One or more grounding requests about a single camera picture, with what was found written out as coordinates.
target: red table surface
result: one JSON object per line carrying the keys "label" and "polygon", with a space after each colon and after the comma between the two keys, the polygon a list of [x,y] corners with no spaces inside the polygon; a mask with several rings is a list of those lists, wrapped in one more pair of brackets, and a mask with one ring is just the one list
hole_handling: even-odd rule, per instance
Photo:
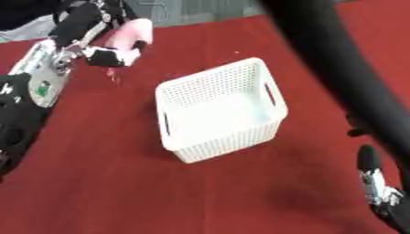
{"label": "red table surface", "polygon": [[[410,2],[338,8],[361,51],[410,102]],[[32,43],[0,45],[0,71]],[[287,101],[277,137],[193,165],[164,150],[156,85],[249,57],[267,63]],[[104,69],[79,63],[47,127],[0,185],[1,233],[394,233],[368,210],[355,169],[370,140],[346,136],[343,110],[262,16],[159,28],[155,45],[119,73],[115,85]]]}

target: mesh pattern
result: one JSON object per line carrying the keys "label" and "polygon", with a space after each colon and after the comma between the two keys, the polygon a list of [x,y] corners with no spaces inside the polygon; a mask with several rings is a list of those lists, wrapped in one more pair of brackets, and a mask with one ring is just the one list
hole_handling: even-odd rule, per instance
{"label": "mesh pattern", "polygon": [[257,64],[248,64],[200,73],[194,75],[191,80],[167,88],[164,96],[168,103],[189,107],[223,95],[251,92],[255,89],[257,69]]}

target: white plastic part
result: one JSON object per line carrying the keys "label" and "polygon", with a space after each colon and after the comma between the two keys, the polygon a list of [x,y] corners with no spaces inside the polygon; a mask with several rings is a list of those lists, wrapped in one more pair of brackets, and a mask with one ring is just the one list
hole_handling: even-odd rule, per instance
{"label": "white plastic part", "polygon": [[287,116],[259,58],[166,81],[156,88],[156,107],[162,144],[185,163],[272,140]]}

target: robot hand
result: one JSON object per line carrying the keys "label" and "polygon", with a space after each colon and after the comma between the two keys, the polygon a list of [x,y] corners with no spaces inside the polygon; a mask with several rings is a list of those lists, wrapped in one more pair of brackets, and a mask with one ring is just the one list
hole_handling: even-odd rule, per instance
{"label": "robot hand", "polygon": [[[60,14],[68,15],[60,20]],[[56,27],[0,76],[0,176],[11,172],[36,141],[52,108],[70,79],[72,64],[131,66],[152,43],[152,23],[137,18],[123,0],[68,0],[54,15]],[[120,27],[107,42],[91,43]]]}
{"label": "robot hand", "polygon": [[379,156],[369,145],[363,145],[359,150],[357,166],[372,212],[390,228],[409,234],[410,177],[407,172],[399,166],[402,189],[387,186]]}

